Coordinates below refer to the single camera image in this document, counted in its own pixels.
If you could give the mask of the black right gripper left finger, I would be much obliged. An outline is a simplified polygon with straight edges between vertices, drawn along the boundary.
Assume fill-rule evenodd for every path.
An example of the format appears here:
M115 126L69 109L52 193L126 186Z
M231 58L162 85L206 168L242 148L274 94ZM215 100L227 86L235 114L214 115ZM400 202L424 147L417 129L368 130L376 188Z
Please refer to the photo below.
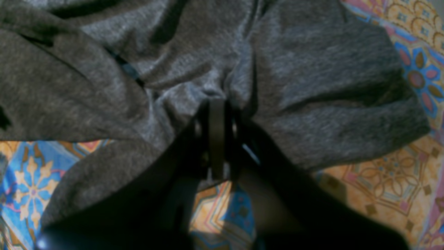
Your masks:
M200 184L219 177L219 100L206 101L165 153L98 204L44 228L36 250L193 250Z

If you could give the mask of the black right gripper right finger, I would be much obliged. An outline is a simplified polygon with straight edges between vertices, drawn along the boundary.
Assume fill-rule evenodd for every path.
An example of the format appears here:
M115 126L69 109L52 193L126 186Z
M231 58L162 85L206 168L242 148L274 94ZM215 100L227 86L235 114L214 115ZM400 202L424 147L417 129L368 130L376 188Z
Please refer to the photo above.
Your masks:
M250 186L254 250L407 250L396 231L348 208L294 166L257 125L217 100L217 179Z

